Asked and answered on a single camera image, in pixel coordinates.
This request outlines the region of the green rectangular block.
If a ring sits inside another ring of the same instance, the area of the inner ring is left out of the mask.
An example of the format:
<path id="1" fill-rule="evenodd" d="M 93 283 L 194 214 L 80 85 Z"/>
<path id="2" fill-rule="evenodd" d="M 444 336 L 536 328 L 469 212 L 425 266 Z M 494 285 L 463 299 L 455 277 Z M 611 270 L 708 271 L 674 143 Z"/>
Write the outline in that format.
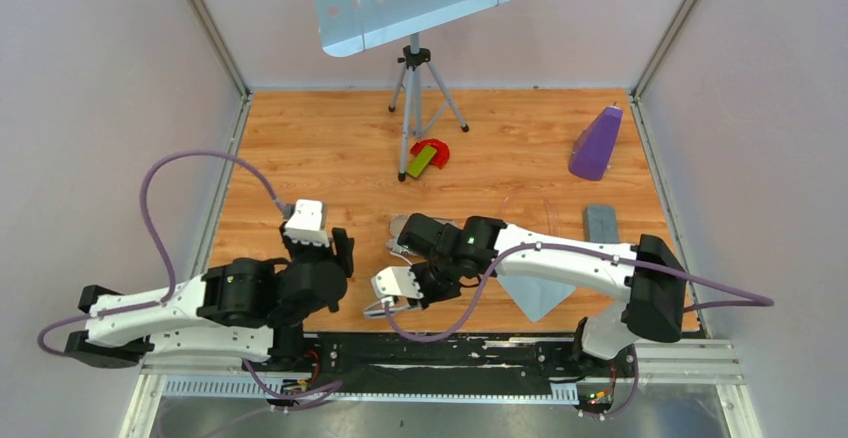
<path id="1" fill-rule="evenodd" d="M 413 159 L 408 164 L 406 175 L 415 179 L 419 178 L 436 155 L 437 150 L 434 147 L 430 145 L 423 146 L 414 154 Z"/>

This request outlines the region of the white sunglasses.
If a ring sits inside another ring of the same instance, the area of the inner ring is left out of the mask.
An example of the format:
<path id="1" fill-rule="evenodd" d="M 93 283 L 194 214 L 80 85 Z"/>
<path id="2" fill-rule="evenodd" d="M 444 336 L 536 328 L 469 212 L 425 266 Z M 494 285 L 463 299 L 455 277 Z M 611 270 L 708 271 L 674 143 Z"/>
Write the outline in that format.
<path id="1" fill-rule="evenodd" d="M 392 252 L 390 253 L 390 255 L 394 256 L 395 258 L 399 258 L 403 261 L 402 265 L 397 265 L 397 266 L 402 266 L 402 267 L 410 266 L 411 269 L 412 269 L 413 262 L 407 256 L 392 253 Z M 376 301 L 374 303 L 372 303 L 371 305 L 368 305 L 363 310 L 363 315 L 367 319 L 376 319 L 376 318 L 381 318 L 381 317 L 385 317 L 385 316 L 388 316 L 388 315 L 392 315 L 392 314 L 395 314 L 395 313 L 398 313 L 398 312 L 419 309 L 420 305 L 422 303 L 422 300 L 400 298 L 395 302 L 394 305 L 389 305 L 389 304 L 381 305 L 379 303 L 377 297 L 376 297 Z"/>

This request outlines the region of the grey tripod stand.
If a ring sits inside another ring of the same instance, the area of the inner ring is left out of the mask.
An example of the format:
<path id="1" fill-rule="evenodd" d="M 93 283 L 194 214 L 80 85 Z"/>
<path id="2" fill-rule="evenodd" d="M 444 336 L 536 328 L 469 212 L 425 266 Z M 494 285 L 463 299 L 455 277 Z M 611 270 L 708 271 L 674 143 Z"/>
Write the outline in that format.
<path id="1" fill-rule="evenodd" d="M 416 32 L 409 36 L 409 44 L 402 50 L 402 55 L 397 59 L 401 66 L 400 76 L 394 86 L 392 98 L 388 105 L 389 112 L 395 112 L 398 99 L 404 93 L 403 122 L 401 128 L 401 150 L 397 179 L 403 183 L 410 174 L 408 173 L 408 157 L 410 156 L 410 138 L 424 138 L 425 134 L 438 121 L 444 111 L 449 108 L 457 119 L 462 132 L 467 133 L 470 127 L 465 116 L 460 111 L 450 88 L 442 77 L 442 73 L 433 63 L 432 53 L 420 42 L 420 33 Z M 442 93 L 444 103 L 433 117 L 424 124 L 423 99 L 422 99 L 422 71 L 427 69 L 432 75 L 437 88 Z"/>

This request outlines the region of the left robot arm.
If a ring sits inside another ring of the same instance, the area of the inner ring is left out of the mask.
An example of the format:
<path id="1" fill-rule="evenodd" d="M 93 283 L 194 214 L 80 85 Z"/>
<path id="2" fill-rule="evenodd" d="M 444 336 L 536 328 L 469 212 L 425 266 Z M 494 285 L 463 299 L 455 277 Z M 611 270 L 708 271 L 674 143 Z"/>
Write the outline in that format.
<path id="1" fill-rule="evenodd" d="M 194 355 L 248 360 L 258 369 L 293 371 L 309 351 L 303 322 L 336 312 L 354 271 L 355 241 L 343 228 L 327 247 L 284 238 L 287 257 L 237 258 L 162 292 L 119 294 L 99 285 L 81 293 L 83 329 L 64 353 L 88 366 L 130 368 L 145 357 Z"/>

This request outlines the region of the striped printed glasses pouch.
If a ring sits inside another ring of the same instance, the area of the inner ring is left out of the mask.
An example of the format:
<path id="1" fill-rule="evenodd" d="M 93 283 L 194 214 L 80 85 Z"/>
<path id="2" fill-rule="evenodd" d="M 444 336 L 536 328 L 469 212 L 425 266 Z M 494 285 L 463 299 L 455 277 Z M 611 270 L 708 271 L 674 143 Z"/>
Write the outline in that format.
<path id="1" fill-rule="evenodd" d="M 410 221 L 414 225 L 424 224 L 426 231 L 459 230 L 458 223 L 448 218 L 433 217 L 423 213 L 396 215 L 390 220 L 388 227 L 389 239 L 386 242 L 386 247 L 390 252 L 404 256 L 428 256 L 434 251 L 435 246 L 439 243 L 439 237 L 435 238 L 434 244 L 401 242 L 401 235 Z"/>

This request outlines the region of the red curved plastic piece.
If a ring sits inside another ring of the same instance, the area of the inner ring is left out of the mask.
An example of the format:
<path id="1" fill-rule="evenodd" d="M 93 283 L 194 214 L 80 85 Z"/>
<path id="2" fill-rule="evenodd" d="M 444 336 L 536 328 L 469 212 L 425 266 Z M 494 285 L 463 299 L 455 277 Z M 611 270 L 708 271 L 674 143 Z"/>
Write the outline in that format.
<path id="1" fill-rule="evenodd" d="M 434 156 L 430 159 L 429 165 L 436 166 L 439 169 L 443 169 L 445 165 L 450 160 L 450 148 L 449 146 L 443 142 L 442 140 L 429 138 L 423 139 L 416 142 L 410 149 L 410 153 L 413 157 L 417 157 L 420 152 L 426 148 L 430 147 L 435 150 Z"/>

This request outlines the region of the grey glasses case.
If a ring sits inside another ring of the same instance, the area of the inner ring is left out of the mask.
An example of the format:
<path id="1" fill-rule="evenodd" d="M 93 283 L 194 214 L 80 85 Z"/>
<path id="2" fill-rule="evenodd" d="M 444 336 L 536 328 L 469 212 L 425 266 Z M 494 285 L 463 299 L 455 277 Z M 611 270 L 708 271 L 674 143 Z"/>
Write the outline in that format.
<path id="1" fill-rule="evenodd" d="M 583 211 L 584 239 L 600 244 L 621 242 L 615 209 L 610 205 L 590 204 Z"/>

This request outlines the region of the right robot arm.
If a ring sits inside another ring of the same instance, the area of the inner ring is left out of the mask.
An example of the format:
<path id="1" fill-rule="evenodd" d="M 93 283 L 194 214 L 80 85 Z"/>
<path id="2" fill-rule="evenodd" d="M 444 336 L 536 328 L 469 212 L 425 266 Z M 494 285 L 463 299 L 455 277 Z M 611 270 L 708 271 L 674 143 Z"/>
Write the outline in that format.
<path id="1" fill-rule="evenodd" d="M 592 243 L 535 233 L 496 218 L 472 216 L 464 227 L 410 215 L 398 245 L 419 263 L 383 269 L 372 280 L 385 307 L 405 298 L 421 309 L 460 295 L 463 278 L 530 278 L 604 294 L 612 304 L 577 328 L 571 361 L 596 375 L 639 339 L 676 343 L 682 337 L 684 269 L 659 237 L 636 244 Z"/>

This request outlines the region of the blue cleaning cloth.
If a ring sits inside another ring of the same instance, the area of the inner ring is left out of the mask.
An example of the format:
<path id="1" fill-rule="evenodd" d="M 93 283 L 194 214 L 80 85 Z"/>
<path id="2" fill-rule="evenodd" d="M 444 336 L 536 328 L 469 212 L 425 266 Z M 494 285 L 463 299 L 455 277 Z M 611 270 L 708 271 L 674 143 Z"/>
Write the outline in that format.
<path id="1" fill-rule="evenodd" d="M 532 323 L 539 322 L 576 291 L 573 285 L 529 276 L 501 275 L 497 282 Z"/>

